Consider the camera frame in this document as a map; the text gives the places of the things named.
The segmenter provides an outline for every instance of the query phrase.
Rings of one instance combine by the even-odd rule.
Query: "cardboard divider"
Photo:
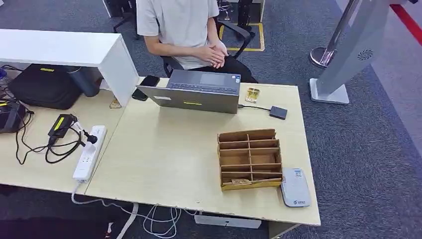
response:
[[[280,185],[280,143],[275,134],[274,129],[259,129],[218,135],[222,190]]]

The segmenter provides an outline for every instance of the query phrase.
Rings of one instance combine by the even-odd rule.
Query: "hand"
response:
[[[212,65],[224,62],[224,54],[221,51],[214,50],[214,47],[215,44],[197,47],[195,48],[194,56],[203,61],[210,62]]]
[[[224,45],[224,43],[222,43],[220,40],[215,44],[215,47],[213,47],[213,50],[222,52],[225,56],[228,56],[227,48]],[[221,63],[214,64],[213,67],[218,69],[220,67],[223,67],[224,63],[225,63],[225,61],[223,61]]]

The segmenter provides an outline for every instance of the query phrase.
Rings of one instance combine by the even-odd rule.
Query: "laptop keyboard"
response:
[[[236,92],[235,88],[224,88],[224,87],[214,87],[214,86],[198,86],[198,85],[182,84],[182,83],[170,83],[167,87],[171,88],[171,89],[216,92],[216,93],[226,93],[226,94],[235,94],[235,92]]]

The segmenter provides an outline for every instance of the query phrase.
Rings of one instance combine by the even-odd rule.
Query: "white t-shirt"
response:
[[[216,0],[137,0],[136,6],[138,34],[174,46],[207,45],[208,18],[219,14]],[[211,65],[193,56],[175,59],[185,70]]]

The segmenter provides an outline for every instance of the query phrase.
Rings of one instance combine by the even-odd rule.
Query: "external hard drive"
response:
[[[307,207],[311,204],[308,183],[300,168],[283,168],[281,192],[288,207]]]

